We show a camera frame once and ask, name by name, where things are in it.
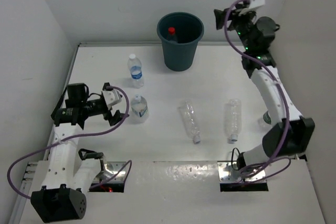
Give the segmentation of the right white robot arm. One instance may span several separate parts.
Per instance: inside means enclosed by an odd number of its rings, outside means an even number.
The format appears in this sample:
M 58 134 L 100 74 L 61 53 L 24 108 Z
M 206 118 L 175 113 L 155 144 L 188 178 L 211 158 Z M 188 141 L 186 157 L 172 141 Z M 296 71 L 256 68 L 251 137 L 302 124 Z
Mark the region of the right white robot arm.
M 315 123 L 312 118 L 304 117 L 290 100 L 268 50 L 280 26 L 266 16 L 253 21 L 255 11 L 240 15 L 238 9 L 231 13 L 215 9 L 214 15 L 218 30 L 227 27 L 229 31 L 236 31 L 243 43 L 247 55 L 241 61 L 243 68 L 259 90 L 267 108 L 265 118 L 271 124 L 260 145 L 239 154 L 238 169 L 248 171 L 277 157 L 304 153 Z

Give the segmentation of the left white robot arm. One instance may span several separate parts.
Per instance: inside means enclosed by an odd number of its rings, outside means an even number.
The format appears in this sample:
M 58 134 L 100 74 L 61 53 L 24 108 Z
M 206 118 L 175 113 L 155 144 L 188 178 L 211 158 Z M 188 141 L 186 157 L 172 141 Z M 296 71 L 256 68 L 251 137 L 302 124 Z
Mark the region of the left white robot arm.
M 44 223 L 79 220 L 86 213 L 86 194 L 103 187 L 124 172 L 125 167 L 113 168 L 102 152 L 79 148 L 79 140 L 92 137 L 84 133 L 85 121 L 97 115 L 117 129 L 128 117 L 128 112 L 112 108 L 130 101 L 126 93 L 106 82 L 96 99 L 91 99 L 84 83 L 69 84 L 55 107 L 54 140 L 48 157 L 49 166 L 41 189 L 31 194 L 30 202 Z

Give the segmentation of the red cap bottle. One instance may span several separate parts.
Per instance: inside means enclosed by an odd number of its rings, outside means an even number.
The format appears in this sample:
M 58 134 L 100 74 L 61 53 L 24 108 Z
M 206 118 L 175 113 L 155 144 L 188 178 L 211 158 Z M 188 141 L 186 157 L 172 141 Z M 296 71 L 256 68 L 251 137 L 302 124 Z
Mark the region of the red cap bottle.
M 167 34 L 167 40 L 173 43 L 178 43 L 178 38 L 176 35 L 176 30 L 174 27 L 169 27 L 167 30 L 168 34 Z

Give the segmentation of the short round water bottle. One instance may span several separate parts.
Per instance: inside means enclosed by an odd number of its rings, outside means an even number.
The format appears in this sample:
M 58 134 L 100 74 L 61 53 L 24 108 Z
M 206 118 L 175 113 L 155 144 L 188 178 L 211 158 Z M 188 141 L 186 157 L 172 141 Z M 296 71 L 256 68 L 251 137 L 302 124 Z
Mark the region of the short round water bottle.
M 149 117 L 148 102 L 143 96 L 139 94 L 136 94 L 132 98 L 131 110 L 137 123 L 144 123 Z

